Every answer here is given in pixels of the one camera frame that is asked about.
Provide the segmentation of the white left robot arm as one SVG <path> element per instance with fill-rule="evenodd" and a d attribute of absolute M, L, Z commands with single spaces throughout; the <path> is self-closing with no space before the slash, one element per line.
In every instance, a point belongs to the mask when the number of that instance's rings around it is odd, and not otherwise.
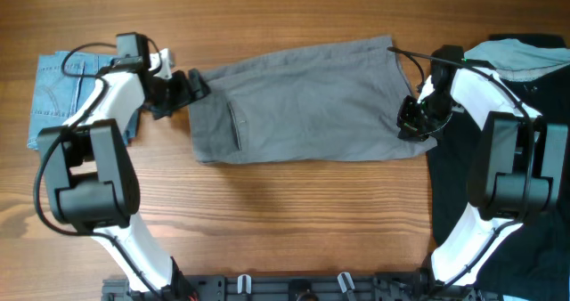
<path fill-rule="evenodd" d="M 94 78 L 94 92 L 79 113 L 39 133 L 37 216 L 61 235 L 100 243 L 125 273 L 133 300 L 197 300 L 199 292 L 143 221 L 140 186 L 122 134 L 144 103 L 164 117 L 210 88 L 195 69 L 162 77 L 156 69 L 107 66 Z"/>

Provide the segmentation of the grey shorts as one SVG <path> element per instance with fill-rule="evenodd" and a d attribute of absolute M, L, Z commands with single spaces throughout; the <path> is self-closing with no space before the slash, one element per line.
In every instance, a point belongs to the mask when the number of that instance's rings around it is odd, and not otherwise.
<path fill-rule="evenodd" d="M 416 157 L 436 141 L 399 138 L 410 83 L 389 36 L 268 53 L 202 73 L 189 108 L 201 163 L 374 161 Z"/>

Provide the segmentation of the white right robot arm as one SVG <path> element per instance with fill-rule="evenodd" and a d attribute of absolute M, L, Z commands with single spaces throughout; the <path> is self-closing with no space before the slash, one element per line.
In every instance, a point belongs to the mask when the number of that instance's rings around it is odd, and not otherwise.
<path fill-rule="evenodd" d="M 468 201 L 458 222 L 428 258 L 429 295 L 470 286 L 500 244 L 524 224 L 553 209 L 563 175 L 568 129 L 532 116 L 491 72 L 468 64 L 433 59 L 422 79 L 432 91 L 407 96 L 398 111 L 399 138 L 447 140 L 457 107 L 480 133 L 469 150 L 471 166 L 463 185 Z"/>

